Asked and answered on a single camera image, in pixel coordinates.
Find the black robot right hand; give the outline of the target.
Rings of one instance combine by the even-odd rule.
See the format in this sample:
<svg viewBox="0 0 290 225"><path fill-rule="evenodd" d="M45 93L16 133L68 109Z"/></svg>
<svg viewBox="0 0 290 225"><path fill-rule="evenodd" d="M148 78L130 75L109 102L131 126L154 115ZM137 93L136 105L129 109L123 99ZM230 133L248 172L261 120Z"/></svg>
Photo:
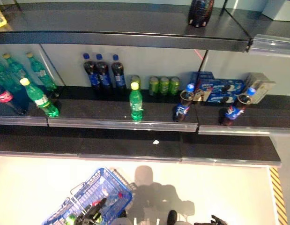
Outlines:
<svg viewBox="0 0 290 225"><path fill-rule="evenodd" d="M194 225L228 225L228 223L215 215L211 215L211 220L209 223L194 223Z"/></svg>

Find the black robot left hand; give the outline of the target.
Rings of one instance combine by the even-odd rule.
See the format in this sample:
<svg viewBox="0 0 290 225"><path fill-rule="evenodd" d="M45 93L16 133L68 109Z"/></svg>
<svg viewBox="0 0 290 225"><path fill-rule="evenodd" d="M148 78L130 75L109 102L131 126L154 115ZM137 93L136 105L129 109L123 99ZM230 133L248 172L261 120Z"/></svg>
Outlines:
<svg viewBox="0 0 290 225"><path fill-rule="evenodd" d="M94 202L85 214L79 215L74 225L99 225L103 222L102 213L99 212L105 205L107 198Z"/></svg>

